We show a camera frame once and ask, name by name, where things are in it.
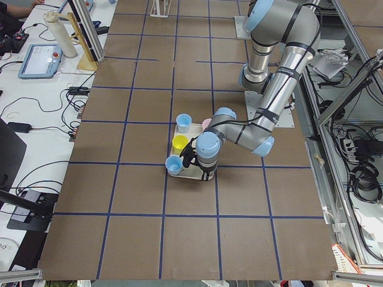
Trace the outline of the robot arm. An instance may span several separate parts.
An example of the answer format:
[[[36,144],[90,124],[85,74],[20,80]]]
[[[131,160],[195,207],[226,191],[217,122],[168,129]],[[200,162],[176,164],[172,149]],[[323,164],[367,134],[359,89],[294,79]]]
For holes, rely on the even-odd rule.
[[[196,139],[196,161],[208,180],[217,168],[225,141],[260,157],[274,145],[271,133],[299,78],[315,56],[320,23],[308,4],[291,1],[253,1],[245,30],[253,41],[247,64],[242,68],[241,86],[260,94],[252,117],[239,121],[229,108],[216,110],[209,126]]]

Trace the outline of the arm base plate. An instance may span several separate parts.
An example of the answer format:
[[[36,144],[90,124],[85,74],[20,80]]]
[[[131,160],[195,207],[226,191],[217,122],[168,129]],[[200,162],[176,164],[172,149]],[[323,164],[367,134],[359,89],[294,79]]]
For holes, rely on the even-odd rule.
[[[255,117],[256,110],[260,105],[263,96],[255,91],[245,91],[245,106],[247,110],[247,118],[250,120]],[[295,128],[292,110],[294,109],[294,93],[291,94],[293,101],[287,101],[285,108],[279,116],[279,121],[276,123],[276,128]]]
[[[247,16],[234,16],[236,38],[248,40],[251,39],[251,33],[246,30]]]

